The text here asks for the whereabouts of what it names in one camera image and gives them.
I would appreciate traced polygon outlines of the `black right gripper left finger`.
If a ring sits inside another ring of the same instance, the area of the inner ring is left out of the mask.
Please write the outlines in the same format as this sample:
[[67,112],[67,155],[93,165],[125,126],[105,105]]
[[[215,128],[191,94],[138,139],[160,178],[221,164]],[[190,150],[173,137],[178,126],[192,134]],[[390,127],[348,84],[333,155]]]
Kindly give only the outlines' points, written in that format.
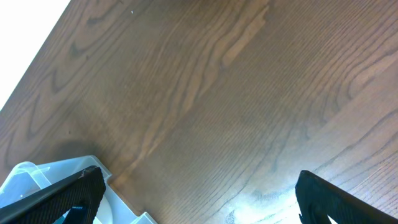
[[1,223],[92,224],[105,193],[102,171],[89,166],[1,209]]

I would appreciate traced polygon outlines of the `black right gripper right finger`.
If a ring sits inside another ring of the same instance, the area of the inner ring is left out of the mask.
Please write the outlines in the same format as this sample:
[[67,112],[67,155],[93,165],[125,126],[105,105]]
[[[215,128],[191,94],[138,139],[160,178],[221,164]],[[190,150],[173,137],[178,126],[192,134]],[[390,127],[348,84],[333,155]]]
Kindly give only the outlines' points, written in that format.
[[397,223],[397,219],[370,206],[308,170],[302,170],[295,195],[303,224]]

